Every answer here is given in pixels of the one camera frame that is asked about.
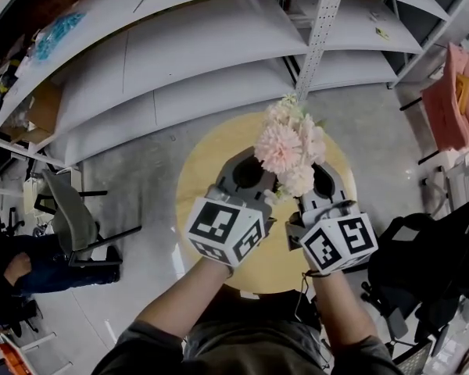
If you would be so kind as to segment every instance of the cardboard box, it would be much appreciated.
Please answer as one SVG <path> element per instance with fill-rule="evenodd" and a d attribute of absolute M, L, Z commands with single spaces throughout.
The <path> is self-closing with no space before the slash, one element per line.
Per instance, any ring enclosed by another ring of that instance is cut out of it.
<path fill-rule="evenodd" d="M 55 132 L 57 113 L 59 112 L 61 97 L 63 96 L 62 89 L 51 81 L 46 80 L 34 90 L 32 96 L 26 118 L 36 128 L 33 130 L 26 130 L 24 128 L 13 128 L 15 131 L 9 130 L 7 134 L 13 138 L 12 144 L 21 140 L 38 144 L 52 136 Z"/>

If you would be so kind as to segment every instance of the forearm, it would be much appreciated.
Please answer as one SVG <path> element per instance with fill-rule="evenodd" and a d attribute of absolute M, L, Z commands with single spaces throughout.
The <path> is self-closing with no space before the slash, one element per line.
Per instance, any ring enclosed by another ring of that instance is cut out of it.
<path fill-rule="evenodd" d="M 224 264 L 200 259 L 174 286 L 150 303 L 137 320 L 185 338 L 228 276 Z"/>
<path fill-rule="evenodd" d="M 313 285 L 334 354 L 369 336 L 378 336 L 374 322 L 357 301 L 342 271 L 314 278 Z"/>

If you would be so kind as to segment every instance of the gray t-shirt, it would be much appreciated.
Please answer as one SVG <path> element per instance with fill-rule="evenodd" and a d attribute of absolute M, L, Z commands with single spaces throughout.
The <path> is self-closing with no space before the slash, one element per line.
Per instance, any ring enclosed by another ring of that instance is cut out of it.
<path fill-rule="evenodd" d="M 129 373 L 323 375 L 318 332 L 301 323 L 202 323 L 182 340 L 147 323 L 134 322 L 93 375 Z M 375 337 L 335 357 L 333 375 L 400 375 Z"/>

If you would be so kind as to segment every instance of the perforated metal upright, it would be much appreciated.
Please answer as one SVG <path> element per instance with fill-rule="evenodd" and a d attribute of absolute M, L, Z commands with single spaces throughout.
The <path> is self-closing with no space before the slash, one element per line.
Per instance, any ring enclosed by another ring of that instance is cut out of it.
<path fill-rule="evenodd" d="M 328 32 L 337 15 L 341 0 L 319 0 L 317 16 L 310 36 L 310 50 L 307 53 L 304 65 L 300 70 L 299 79 L 295 86 L 295 93 L 299 100 L 305 100 L 309 93 L 311 81 L 320 65 L 324 53 L 325 41 Z"/>

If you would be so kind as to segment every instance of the pink fabric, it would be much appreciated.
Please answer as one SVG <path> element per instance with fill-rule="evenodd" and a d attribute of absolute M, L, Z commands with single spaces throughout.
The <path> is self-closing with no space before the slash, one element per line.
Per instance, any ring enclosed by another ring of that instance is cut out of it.
<path fill-rule="evenodd" d="M 469 52 L 450 43 L 443 77 L 422 91 L 422 101 L 440 152 L 469 146 L 469 99 L 465 114 L 460 115 L 455 95 L 458 73 L 469 77 Z"/>

